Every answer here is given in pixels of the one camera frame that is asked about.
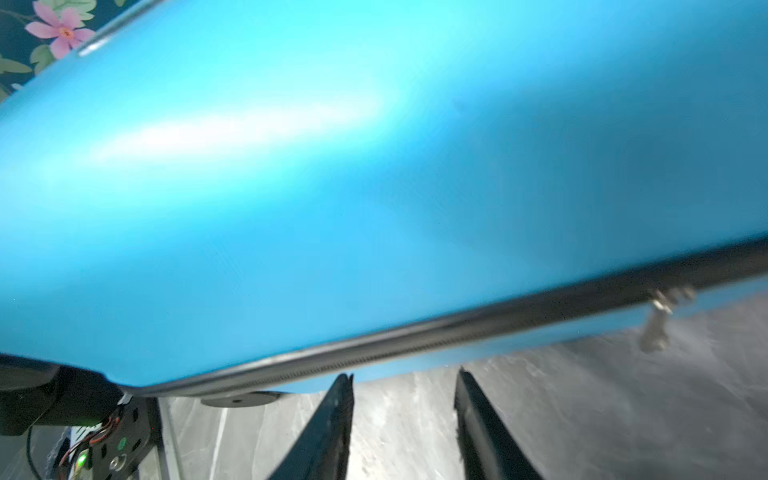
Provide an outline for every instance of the dark floral background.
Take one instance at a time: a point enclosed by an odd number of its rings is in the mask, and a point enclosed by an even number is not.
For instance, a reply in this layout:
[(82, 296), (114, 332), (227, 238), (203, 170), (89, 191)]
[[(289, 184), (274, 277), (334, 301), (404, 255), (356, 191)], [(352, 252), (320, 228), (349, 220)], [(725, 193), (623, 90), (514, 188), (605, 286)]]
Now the dark floral background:
[(138, 0), (0, 0), (0, 102)]

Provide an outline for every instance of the marble floor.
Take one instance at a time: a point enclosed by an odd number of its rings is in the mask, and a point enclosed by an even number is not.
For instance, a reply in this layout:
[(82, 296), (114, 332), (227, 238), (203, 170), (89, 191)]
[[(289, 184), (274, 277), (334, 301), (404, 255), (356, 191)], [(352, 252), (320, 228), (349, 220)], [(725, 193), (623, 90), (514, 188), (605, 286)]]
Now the marble floor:
[[(662, 353), (641, 353), (628, 330), (465, 368), (548, 480), (767, 477), (768, 295), (668, 331)], [(347, 478), (463, 478), (457, 368), (356, 384)], [(243, 409), (165, 400), (183, 478), (267, 478), (321, 398)], [(145, 463), (141, 478), (156, 478), (156, 459)]]

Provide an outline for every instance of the black wire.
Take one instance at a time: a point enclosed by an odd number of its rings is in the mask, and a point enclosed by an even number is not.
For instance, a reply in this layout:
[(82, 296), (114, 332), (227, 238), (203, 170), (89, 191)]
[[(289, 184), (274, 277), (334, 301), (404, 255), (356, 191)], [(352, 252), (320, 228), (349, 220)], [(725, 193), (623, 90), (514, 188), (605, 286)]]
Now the black wire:
[(29, 468), (32, 470), (32, 474), (35, 476), (35, 478), (37, 480), (43, 480), (43, 478), (38, 473), (38, 470), (35, 468), (35, 463), (32, 462), (32, 426), (33, 425), (30, 425), (29, 430), (27, 430), (27, 463), (29, 464)]

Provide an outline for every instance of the flower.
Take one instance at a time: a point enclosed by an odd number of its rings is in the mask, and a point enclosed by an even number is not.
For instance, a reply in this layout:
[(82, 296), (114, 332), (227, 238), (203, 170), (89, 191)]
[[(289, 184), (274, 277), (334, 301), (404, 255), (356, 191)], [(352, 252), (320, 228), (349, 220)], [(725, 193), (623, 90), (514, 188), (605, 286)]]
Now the flower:
[(51, 43), (51, 53), (57, 59), (63, 58), (70, 49), (94, 36), (93, 30), (79, 28), (83, 26), (83, 21), (74, 8), (62, 10), (61, 19), (59, 19), (53, 8), (42, 2), (32, 2), (32, 7), (45, 23), (32, 22), (25, 27), (25, 30), (37, 38), (56, 38)]

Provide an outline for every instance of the metal zipper slider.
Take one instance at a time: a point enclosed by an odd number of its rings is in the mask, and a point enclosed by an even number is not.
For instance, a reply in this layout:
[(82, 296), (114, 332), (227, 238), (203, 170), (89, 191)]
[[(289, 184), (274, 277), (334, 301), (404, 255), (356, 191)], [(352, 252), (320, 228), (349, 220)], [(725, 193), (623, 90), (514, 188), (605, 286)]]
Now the metal zipper slider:
[(696, 290), (690, 285), (670, 288), (666, 292), (654, 290), (650, 297), (653, 310), (640, 337), (640, 350), (645, 353), (665, 350), (670, 344), (670, 339), (664, 327), (672, 311), (678, 306), (692, 303), (695, 299)]

